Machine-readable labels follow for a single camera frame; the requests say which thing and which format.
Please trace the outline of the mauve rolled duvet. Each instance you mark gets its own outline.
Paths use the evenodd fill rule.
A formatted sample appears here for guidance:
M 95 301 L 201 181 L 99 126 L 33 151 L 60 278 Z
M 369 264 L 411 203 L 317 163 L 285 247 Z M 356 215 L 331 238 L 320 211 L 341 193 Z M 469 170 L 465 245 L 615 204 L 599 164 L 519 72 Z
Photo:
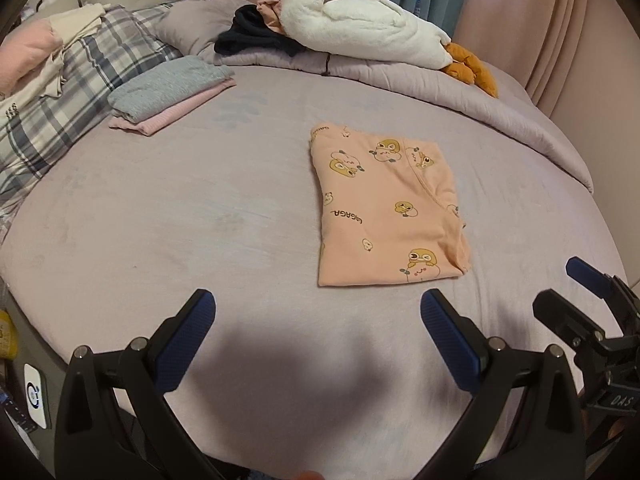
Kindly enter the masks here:
M 183 55 L 197 55 L 207 63 L 228 66 L 265 66 L 343 78 L 448 108 L 482 122 L 527 145 L 593 190 L 589 169 L 574 145 L 551 119 L 537 108 L 526 91 L 510 75 L 489 66 L 498 87 L 493 98 L 440 70 L 406 63 L 378 62 L 336 54 L 305 51 L 289 56 L 278 49 L 248 48 L 221 55 L 215 41 L 232 24 L 243 0 L 177 0 L 162 4 L 161 18 L 152 26 L 160 41 Z

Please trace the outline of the white plush goose toy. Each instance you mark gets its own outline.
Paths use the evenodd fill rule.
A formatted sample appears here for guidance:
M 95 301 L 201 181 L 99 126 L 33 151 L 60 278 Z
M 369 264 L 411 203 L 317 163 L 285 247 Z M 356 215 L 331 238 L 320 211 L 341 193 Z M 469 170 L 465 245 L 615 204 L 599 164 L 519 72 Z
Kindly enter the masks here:
M 390 0 L 280 0 L 286 34 L 304 47 L 362 60 L 440 70 L 451 39 Z

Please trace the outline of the peach cartoon print baby garment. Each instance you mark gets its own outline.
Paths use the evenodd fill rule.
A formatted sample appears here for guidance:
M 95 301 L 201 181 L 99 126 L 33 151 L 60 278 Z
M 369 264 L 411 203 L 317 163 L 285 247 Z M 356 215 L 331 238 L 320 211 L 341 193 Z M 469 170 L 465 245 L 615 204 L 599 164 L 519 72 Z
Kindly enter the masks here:
M 323 200 L 319 285 L 411 284 L 469 271 L 454 174 L 436 143 L 321 124 L 309 151 Z

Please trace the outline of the cream cloth on blanket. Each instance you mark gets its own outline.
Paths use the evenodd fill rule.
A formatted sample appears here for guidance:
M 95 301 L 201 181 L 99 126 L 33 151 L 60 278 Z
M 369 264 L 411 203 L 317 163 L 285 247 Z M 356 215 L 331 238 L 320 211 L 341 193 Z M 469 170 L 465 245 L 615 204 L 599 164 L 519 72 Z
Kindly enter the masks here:
M 43 96 L 58 98 L 62 93 L 64 55 L 77 40 L 94 34 L 106 14 L 99 3 L 53 14 L 47 19 L 63 40 L 62 48 L 23 77 L 12 93 L 1 99 L 1 115 L 12 117 L 30 102 Z

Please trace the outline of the dark navy garment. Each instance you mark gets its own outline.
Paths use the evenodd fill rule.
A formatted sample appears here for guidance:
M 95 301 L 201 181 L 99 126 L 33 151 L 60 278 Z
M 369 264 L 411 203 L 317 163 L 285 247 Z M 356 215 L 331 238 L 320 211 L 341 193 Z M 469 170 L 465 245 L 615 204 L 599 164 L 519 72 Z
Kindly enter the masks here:
M 214 42 L 214 51 L 221 55 L 235 55 L 251 48 L 266 48 L 298 55 L 306 48 L 298 41 L 270 29 L 254 4 L 246 4 L 235 11 L 231 27 Z

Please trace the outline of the pink fluffy cloth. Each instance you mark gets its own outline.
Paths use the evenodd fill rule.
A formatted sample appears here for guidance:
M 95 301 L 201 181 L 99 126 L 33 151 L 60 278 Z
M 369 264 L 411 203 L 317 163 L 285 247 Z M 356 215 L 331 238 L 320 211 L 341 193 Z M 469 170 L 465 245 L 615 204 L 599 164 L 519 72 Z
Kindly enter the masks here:
M 1 99 L 17 83 L 51 54 L 62 48 L 63 40 L 51 22 L 44 18 L 17 27 L 1 44 Z

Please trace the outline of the plaid grey blanket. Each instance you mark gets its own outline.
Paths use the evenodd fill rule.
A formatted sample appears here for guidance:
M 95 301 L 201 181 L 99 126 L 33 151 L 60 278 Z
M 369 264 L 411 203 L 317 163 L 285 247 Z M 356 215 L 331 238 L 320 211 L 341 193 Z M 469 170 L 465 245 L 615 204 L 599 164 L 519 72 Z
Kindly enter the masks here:
M 110 111 L 121 84 L 180 52 L 155 36 L 173 2 L 129 11 L 108 10 L 91 35 L 62 56 L 61 93 L 40 93 L 25 106 L 1 109 L 1 234 L 9 232 L 24 199 L 70 148 Z

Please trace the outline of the orange plush goose feet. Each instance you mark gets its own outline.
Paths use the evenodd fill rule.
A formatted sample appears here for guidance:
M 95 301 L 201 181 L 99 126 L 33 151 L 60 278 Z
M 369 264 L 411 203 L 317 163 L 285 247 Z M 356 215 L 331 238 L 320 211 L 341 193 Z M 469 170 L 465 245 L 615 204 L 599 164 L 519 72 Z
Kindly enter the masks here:
M 452 58 L 452 62 L 442 68 L 446 75 L 457 79 L 457 81 L 471 86 L 477 86 L 492 96 L 498 98 L 498 84 L 488 67 L 470 50 L 450 42 L 445 50 Z

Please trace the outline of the folded pink garment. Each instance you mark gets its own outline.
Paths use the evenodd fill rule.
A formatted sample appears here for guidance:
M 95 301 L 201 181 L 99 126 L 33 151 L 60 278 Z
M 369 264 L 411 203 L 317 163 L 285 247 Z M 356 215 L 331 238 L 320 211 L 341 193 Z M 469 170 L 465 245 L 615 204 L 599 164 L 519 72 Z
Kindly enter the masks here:
M 137 124 L 128 122 L 127 119 L 122 117 L 112 117 L 108 121 L 107 125 L 110 129 L 141 134 L 142 136 L 154 136 L 155 133 L 158 133 L 163 128 L 166 128 L 180 118 L 183 118 L 187 114 L 191 113 L 192 110 L 195 110 L 211 99 L 216 98 L 216 96 L 219 96 L 222 92 L 235 86 L 236 82 L 231 78 L 217 84 L 213 88 L 204 90 L 195 96 L 190 96 L 190 98 L 171 105 L 170 107 L 167 107 L 166 110 L 162 110 L 158 114 L 142 120 L 142 122 L 138 122 Z

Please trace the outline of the folded grey garment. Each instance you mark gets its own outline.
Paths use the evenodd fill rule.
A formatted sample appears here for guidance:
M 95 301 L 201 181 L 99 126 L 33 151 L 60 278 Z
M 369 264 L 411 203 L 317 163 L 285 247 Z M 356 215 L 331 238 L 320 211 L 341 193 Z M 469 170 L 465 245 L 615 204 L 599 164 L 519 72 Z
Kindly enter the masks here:
M 225 65 L 188 55 L 160 63 L 111 92 L 107 103 L 116 117 L 137 124 L 234 76 Z

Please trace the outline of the mauve bed sheet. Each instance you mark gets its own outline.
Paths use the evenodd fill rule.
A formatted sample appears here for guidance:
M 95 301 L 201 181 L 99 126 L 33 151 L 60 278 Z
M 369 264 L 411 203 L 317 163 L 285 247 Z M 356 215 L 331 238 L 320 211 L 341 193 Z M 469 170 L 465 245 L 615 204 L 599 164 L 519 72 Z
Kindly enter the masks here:
M 1 274 L 62 358 L 116 350 L 198 288 L 214 326 L 168 396 L 207 454 L 286 478 L 408 479 L 468 398 L 420 319 L 423 284 L 321 287 L 309 157 L 322 122 L 435 142 L 456 179 L 471 269 L 439 288 L 488 335 L 540 350 L 532 303 L 552 288 L 609 334 L 571 280 L 578 256 L 624 267 L 573 145 L 509 76 L 498 98 L 434 70 L 378 67 L 374 84 L 242 66 L 236 84 L 145 138 L 90 130 L 29 193 Z

